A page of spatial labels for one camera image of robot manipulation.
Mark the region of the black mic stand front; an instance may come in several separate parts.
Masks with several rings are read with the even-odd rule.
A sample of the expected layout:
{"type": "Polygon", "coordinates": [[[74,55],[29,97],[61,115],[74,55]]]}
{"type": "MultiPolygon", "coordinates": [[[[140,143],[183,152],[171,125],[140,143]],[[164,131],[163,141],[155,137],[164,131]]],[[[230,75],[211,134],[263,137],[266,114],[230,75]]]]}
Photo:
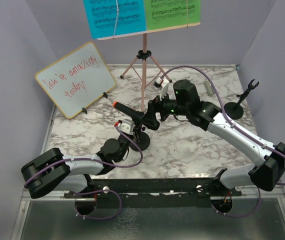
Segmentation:
{"type": "Polygon", "coordinates": [[[244,109],[241,106],[241,103],[246,99],[246,97],[249,95],[249,93],[254,90],[258,85],[259,81],[256,84],[253,84],[255,79],[252,79],[248,86],[247,89],[242,93],[242,94],[237,94],[236,96],[239,98],[237,102],[228,102],[224,105],[224,110],[226,114],[233,120],[239,120],[243,114],[244,114],[244,109]]]}

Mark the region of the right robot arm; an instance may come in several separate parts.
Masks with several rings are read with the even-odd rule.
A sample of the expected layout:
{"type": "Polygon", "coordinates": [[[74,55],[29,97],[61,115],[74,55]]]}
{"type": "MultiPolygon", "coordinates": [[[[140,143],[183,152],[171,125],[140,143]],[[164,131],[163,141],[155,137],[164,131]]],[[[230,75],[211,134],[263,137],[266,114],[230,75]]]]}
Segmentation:
{"type": "Polygon", "coordinates": [[[251,185],[271,192],[285,172],[285,144],[281,142],[275,145],[261,139],[225,117],[218,106],[201,101],[196,86],[187,79],[173,84],[175,99],[170,99],[169,83],[161,78],[155,81],[159,95],[148,102],[143,124],[157,130],[160,126],[157,113],[162,122],[170,115],[185,116],[192,125],[224,139],[245,154],[251,164],[222,170],[214,178],[212,190],[216,195],[223,196],[235,187],[251,185]]]}

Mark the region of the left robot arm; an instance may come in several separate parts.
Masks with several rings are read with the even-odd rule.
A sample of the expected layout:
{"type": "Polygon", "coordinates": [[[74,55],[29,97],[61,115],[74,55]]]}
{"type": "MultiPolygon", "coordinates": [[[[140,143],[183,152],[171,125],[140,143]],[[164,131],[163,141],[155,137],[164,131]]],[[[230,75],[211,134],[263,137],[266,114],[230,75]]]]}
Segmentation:
{"type": "Polygon", "coordinates": [[[119,163],[126,159],[130,149],[142,153],[149,147],[150,137],[132,121],[118,121],[114,127],[119,137],[106,140],[94,155],[64,157],[60,149],[54,147],[25,164],[20,172],[30,197],[38,199],[54,190],[88,197],[93,191],[91,175],[105,175],[120,168],[119,163]]]}

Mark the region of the black microphone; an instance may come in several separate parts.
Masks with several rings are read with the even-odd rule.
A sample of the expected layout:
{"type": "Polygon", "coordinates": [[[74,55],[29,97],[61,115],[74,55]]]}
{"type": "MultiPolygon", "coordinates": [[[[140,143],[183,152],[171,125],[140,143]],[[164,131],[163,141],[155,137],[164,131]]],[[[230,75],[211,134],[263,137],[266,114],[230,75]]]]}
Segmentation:
{"type": "Polygon", "coordinates": [[[136,111],[118,101],[115,101],[113,103],[113,107],[122,112],[123,114],[127,115],[128,117],[132,118],[132,120],[134,121],[141,121],[141,119],[143,118],[144,116],[144,113],[143,112],[139,112],[139,111],[136,111]]]}

